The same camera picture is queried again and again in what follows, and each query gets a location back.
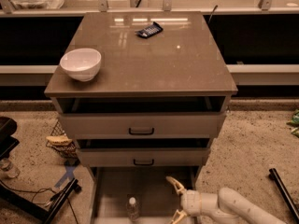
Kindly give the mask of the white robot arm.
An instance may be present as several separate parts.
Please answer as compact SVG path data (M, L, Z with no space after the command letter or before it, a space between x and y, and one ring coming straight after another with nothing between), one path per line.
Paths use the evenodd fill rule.
M179 224L187 217L210 217L218 224L238 224L243 218L249 224L287 224L251 203L239 192L221 188L217 194L186 189L178 180L167 176L166 180L180 197L180 210L171 219L171 224Z

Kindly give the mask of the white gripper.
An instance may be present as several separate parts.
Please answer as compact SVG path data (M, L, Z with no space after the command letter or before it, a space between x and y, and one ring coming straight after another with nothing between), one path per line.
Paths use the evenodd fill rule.
M188 189L174 177L167 176L166 180L174 187L177 195L181 195L180 204L183 210L177 210L169 224L183 224L188 216L199 217L201 215L202 198L196 190Z

